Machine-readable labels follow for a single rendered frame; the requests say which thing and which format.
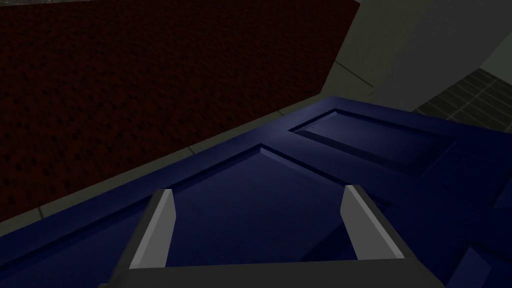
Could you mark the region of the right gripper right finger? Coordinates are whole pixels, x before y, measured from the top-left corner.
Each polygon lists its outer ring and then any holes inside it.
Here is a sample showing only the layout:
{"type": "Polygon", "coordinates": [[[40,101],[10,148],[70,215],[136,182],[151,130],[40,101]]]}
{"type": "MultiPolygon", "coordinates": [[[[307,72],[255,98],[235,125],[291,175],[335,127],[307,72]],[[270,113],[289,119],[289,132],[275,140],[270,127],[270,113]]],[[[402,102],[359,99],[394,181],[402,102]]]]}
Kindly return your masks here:
{"type": "Polygon", "coordinates": [[[340,215],[359,261],[416,258],[360,185],[344,187],[340,215]]]}

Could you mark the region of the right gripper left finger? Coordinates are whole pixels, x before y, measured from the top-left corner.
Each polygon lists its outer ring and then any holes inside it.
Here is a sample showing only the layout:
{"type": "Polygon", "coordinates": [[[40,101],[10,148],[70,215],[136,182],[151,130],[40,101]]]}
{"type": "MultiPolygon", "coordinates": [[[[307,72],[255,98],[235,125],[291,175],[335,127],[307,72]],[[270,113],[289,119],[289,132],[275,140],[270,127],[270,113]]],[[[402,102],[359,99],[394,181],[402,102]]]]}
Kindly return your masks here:
{"type": "Polygon", "coordinates": [[[172,189],[155,191],[125,247],[117,270],[163,268],[176,223],[172,189]]]}

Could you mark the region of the dark blue panelled door leaf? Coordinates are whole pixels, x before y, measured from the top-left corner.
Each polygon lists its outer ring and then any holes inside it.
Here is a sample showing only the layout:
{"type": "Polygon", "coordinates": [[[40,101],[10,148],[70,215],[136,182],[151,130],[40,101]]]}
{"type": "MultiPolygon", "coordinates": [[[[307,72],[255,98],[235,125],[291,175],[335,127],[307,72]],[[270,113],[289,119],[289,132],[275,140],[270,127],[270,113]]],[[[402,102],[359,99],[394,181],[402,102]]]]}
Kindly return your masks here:
{"type": "Polygon", "coordinates": [[[512,135],[329,97],[1,236],[0,288],[512,288],[512,135]],[[415,259],[357,259],[346,185],[415,259]],[[116,269],[164,189],[165,267],[116,269]]]}

